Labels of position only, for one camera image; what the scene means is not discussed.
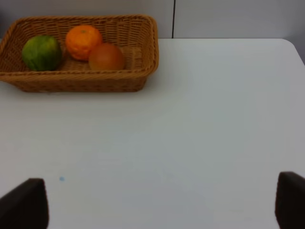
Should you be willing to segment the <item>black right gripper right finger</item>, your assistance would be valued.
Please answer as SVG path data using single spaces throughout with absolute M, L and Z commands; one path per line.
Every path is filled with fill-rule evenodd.
M 294 172 L 278 176 L 275 216 L 281 229 L 305 228 L 305 179 Z

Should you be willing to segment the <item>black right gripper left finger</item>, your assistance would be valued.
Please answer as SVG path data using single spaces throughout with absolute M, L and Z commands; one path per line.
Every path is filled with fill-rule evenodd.
M 29 178 L 0 198 L 2 229 L 46 229 L 49 206 L 45 182 Z

